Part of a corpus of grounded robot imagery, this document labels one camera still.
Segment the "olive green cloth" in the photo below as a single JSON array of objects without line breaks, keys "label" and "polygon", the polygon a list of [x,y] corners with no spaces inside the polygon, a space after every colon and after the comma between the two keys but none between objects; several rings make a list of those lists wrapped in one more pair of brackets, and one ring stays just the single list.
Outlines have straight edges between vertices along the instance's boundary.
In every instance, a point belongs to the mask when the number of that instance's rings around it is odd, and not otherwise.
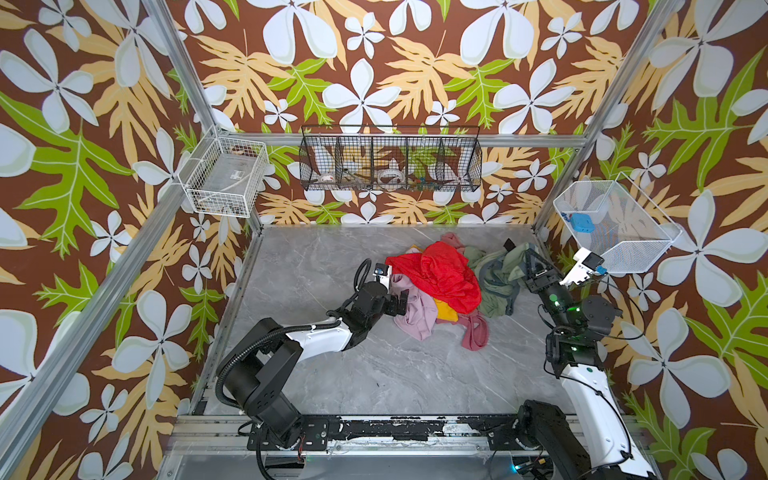
[{"label": "olive green cloth", "polygon": [[536,247],[531,243],[517,245],[507,251],[505,248],[486,253],[475,247],[466,246],[463,255],[468,260],[481,289],[482,301],[478,310],[487,318],[511,316],[514,304],[527,273],[524,254]]}]

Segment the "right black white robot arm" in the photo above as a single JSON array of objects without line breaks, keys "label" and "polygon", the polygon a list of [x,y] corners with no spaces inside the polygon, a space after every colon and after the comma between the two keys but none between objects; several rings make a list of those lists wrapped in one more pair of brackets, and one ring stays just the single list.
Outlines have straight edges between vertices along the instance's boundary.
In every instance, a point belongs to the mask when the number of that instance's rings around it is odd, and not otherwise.
[{"label": "right black white robot arm", "polygon": [[543,370],[557,379],[575,409],[582,435],[575,436],[556,406],[528,400],[518,413],[520,443],[547,454],[555,479],[653,479],[656,474],[632,438],[608,384],[599,340],[608,337],[622,311],[597,295],[575,298],[570,286],[607,271],[601,256],[581,248],[568,273],[532,246],[504,244],[528,290],[539,296],[549,332]]}]

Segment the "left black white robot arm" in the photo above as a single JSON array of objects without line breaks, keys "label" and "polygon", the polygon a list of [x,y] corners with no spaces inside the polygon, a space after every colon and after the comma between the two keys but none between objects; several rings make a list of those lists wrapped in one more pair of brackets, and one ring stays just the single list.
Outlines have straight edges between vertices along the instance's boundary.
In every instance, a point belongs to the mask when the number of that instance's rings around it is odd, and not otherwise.
[{"label": "left black white robot arm", "polygon": [[321,322],[282,326],[261,319],[226,355],[216,370],[219,402],[241,411],[280,448],[302,436],[302,414],[282,390],[296,365],[326,353],[350,350],[364,341],[382,316],[406,312],[408,294],[391,291],[392,267],[364,260],[353,294],[326,312]]}]

